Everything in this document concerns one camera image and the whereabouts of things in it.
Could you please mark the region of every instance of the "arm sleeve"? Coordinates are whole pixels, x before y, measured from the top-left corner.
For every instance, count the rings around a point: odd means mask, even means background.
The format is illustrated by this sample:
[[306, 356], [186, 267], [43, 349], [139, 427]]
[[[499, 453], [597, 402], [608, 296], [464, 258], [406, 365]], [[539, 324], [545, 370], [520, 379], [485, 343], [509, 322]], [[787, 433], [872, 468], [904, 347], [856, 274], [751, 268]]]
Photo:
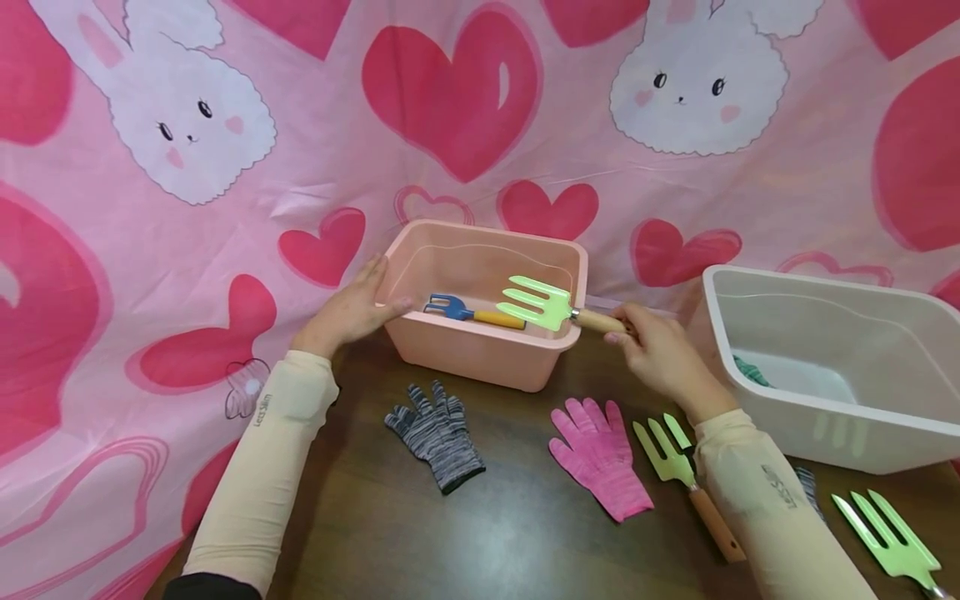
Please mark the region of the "arm sleeve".
[[339, 393], [325, 358], [290, 350], [276, 364], [206, 509], [182, 579], [222, 575], [267, 596], [307, 451]]
[[765, 600], [876, 600], [770, 436], [742, 410], [696, 427], [697, 469]]

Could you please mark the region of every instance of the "pink plastic bin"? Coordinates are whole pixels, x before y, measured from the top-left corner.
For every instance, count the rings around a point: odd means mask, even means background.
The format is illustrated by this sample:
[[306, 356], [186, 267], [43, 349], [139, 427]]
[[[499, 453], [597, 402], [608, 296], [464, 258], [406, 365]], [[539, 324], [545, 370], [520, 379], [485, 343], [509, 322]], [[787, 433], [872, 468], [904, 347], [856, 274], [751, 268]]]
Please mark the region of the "pink plastic bin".
[[570, 290], [576, 305], [587, 294], [587, 252], [579, 244], [499, 229], [415, 221], [387, 250], [390, 267], [377, 301], [409, 296], [419, 311], [387, 324], [400, 357], [412, 364], [524, 392], [546, 385], [561, 352], [580, 337], [564, 324], [558, 332], [527, 325], [520, 331], [460, 322], [424, 313], [430, 294], [460, 297], [470, 310], [495, 310], [526, 275]]

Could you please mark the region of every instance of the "brown table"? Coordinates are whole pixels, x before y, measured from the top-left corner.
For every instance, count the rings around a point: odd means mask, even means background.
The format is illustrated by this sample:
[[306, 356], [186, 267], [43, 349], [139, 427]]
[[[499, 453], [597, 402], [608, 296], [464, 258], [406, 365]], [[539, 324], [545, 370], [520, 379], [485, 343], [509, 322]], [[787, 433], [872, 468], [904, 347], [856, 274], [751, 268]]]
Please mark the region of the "brown table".
[[[657, 508], [621, 525], [550, 456], [547, 442], [557, 434], [549, 414], [570, 396], [614, 399], [627, 422], [678, 414], [598, 336], [585, 333], [535, 395], [412, 367], [382, 334], [337, 362], [343, 391], [310, 451], [270, 598], [759, 598], [748, 567], [723, 564], [683, 486], [657, 479], [633, 435], [634, 468]], [[487, 463], [486, 473], [446, 498], [429, 467], [383, 424], [407, 401], [409, 383], [425, 387], [434, 377], [463, 399]], [[923, 594], [883, 573], [829, 500], [832, 492], [885, 495], [940, 559], [940, 585], [960, 593], [960, 478], [950, 466], [876, 477], [795, 464], [816, 473], [830, 529], [882, 600]], [[148, 598], [159, 598], [188, 547]]]

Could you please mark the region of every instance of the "cartoon bunny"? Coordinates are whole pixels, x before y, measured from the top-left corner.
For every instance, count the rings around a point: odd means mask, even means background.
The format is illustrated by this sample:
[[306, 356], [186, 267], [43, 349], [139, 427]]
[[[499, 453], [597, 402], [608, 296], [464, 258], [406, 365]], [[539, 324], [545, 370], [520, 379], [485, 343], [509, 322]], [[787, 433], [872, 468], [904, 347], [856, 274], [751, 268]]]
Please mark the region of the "cartoon bunny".
[[206, 204], [274, 147], [274, 119], [250, 79], [200, 50], [223, 43], [207, 0], [126, 0], [126, 39], [93, 0], [30, 3], [107, 96], [133, 159], [168, 193]]
[[768, 35], [798, 36], [823, 0], [651, 0], [643, 41], [620, 65], [616, 128], [657, 152], [722, 155], [749, 146], [789, 73]]

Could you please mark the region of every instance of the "green cloth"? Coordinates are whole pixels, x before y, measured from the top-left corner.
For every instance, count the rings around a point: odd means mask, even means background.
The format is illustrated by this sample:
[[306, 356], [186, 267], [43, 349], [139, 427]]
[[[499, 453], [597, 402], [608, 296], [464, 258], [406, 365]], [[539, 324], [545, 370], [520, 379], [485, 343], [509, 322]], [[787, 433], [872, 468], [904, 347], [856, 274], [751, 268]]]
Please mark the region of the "green cloth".
[[773, 387], [770, 385], [770, 382], [763, 377], [763, 373], [760, 372], [760, 369], [758, 369], [756, 365], [751, 365], [736, 354], [733, 355], [733, 362], [736, 363], [736, 367], [740, 369], [744, 377], [765, 388]]

